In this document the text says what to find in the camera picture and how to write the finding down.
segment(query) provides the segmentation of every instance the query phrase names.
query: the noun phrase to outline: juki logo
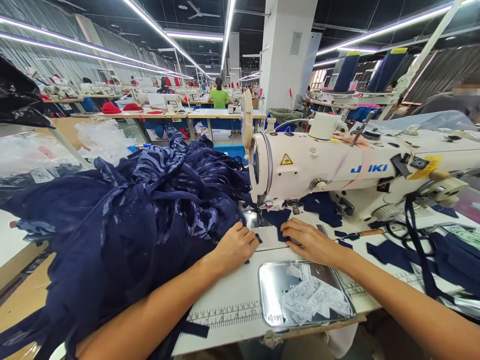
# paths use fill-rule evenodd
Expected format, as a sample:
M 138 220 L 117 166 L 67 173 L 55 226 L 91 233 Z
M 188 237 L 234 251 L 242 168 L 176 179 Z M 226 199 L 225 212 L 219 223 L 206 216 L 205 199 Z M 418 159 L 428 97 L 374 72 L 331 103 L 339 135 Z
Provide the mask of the juki logo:
M 376 172 L 384 172 L 387 171 L 387 168 L 389 167 L 388 164 L 381 164 L 381 165 L 370 165 L 368 168 L 369 173 L 376 173 Z M 362 165 L 360 165 L 358 168 L 353 168 L 350 170 L 351 173 L 359 173 L 362 170 Z

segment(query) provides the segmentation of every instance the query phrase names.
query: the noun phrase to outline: forearm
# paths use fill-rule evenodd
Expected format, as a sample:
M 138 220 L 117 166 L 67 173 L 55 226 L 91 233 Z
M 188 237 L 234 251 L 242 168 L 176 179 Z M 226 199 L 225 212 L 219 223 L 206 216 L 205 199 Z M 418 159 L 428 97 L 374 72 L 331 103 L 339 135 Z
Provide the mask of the forearm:
M 79 359 L 146 359 L 219 278 L 207 255 L 84 340 Z
M 446 306 L 375 266 L 345 253 L 339 270 L 358 282 L 435 360 L 480 359 L 480 330 Z

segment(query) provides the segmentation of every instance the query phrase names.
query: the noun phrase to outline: green shirt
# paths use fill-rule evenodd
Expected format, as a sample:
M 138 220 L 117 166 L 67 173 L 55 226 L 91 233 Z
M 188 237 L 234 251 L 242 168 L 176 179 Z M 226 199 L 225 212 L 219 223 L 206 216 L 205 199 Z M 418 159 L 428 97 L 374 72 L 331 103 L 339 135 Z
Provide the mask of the green shirt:
M 216 88 L 213 88 L 210 91 L 210 97 L 213 100 L 214 108 L 225 109 L 225 103 L 230 96 L 226 90 L 217 90 Z

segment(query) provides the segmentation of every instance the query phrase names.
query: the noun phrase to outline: gray curtain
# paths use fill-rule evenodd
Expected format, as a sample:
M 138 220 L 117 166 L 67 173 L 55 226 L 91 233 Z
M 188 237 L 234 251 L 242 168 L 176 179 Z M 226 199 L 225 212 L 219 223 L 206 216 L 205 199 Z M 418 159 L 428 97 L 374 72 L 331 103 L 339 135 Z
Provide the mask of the gray curtain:
M 0 14 L 32 24 L 36 27 L 61 33 L 77 40 L 87 41 L 75 16 L 46 0 L 1 0 Z M 104 48 L 152 64 L 158 63 L 159 66 L 167 69 L 174 69 L 173 64 L 166 63 L 163 59 L 156 56 L 156 54 L 152 55 L 149 51 L 140 49 L 132 42 L 100 26 L 95 25 L 94 27 Z M 1 22 L 0 32 L 93 54 L 93 51 L 89 48 L 69 42 L 65 43 L 53 37 Z M 83 77 L 90 78 L 94 82 L 101 80 L 98 69 L 103 68 L 103 66 L 101 66 L 98 60 L 89 59 L 84 56 L 68 54 L 66 52 L 28 45 L 3 38 L 0 39 L 0 54 L 11 60 L 20 70 L 25 72 L 27 67 L 31 67 L 33 71 L 38 71 L 38 73 L 46 79 L 53 77 L 54 74 L 59 74 L 62 78 L 77 85 L 82 82 Z M 120 81 L 124 84 L 130 83 L 130 76 L 132 75 L 139 77 L 155 75 L 154 72 L 112 63 L 107 63 L 107 66 L 108 69 L 115 71 Z
M 480 71 L 480 45 L 438 50 L 404 101 L 423 103 L 429 97 L 449 91 L 455 75 Z

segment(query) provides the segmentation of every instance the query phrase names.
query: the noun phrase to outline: red hat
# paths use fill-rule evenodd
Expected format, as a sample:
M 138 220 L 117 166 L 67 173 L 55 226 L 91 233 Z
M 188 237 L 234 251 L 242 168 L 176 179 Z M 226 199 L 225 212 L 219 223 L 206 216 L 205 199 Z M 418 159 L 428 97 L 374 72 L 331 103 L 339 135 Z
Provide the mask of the red hat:
M 142 108 L 138 106 L 136 103 L 132 102 L 123 108 L 123 111 L 142 111 Z
M 122 110 L 116 107 L 112 102 L 108 101 L 101 107 L 101 112 L 104 114 L 119 114 Z

